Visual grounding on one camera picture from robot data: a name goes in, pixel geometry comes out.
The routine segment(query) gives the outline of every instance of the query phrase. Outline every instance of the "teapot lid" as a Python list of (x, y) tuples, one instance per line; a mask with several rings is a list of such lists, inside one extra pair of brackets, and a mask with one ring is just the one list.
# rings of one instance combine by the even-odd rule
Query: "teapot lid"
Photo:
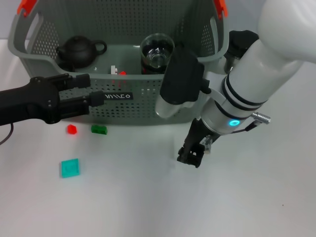
[(91, 45), (91, 41), (84, 36), (74, 36), (70, 38), (66, 44), (66, 50), (82, 51), (86, 50)]

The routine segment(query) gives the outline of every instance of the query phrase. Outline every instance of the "gray plastic basket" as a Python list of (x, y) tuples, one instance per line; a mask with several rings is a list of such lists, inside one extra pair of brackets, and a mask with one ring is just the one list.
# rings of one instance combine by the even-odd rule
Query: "gray plastic basket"
[[(91, 87), (61, 92), (61, 99), (92, 91), (132, 93), (132, 100), (107, 100), (91, 108), (80, 121), (107, 124), (154, 125), (189, 122), (199, 116), (206, 96), (190, 109), (170, 119), (155, 113), (156, 98), (163, 75), (140, 75), (139, 45), (148, 35), (165, 33), (189, 46), (200, 62), (218, 60), (228, 48), (228, 28), (222, 13), (219, 19), (213, 0), (37, 0), (28, 16), (16, 15), (8, 40), (10, 51), (20, 57), (30, 77), (67, 73), (57, 66), (56, 47), (75, 35), (104, 40), (108, 51), (76, 76), (89, 73)], [(25, 48), (28, 31), (38, 22)], [(110, 75), (111, 65), (127, 75)]]

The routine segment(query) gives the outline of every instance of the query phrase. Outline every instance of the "teapot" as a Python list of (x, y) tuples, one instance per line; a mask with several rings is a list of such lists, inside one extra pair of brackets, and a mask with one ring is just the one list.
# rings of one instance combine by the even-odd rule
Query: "teapot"
[[(97, 50), (96, 44), (104, 48)], [(67, 40), (64, 46), (59, 46), (56, 51), (63, 61), (72, 64), (75, 68), (84, 68), (93, 63), (98, 55), (107, 51), (107, 44), (102, 40), (91, 41), (84, 36), (74, 36)]]

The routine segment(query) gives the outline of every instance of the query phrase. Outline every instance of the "white table surface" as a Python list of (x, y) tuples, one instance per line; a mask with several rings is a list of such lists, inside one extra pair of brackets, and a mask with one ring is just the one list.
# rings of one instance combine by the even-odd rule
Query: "white table surface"
[[(29, 81), (5, 40), (0, 75), (0, 90)], [(72, 136), (65, 121), (16, 123), (0, 146), (0, 236), (316, 236), (315, 75), (305, 64), (262, 108), (270, 125), (221, 137), (199, 169), (176, 161), (189, 124), (101, 136), (74, 123)], [(73, 158), (81, 175), (61, 179)]]

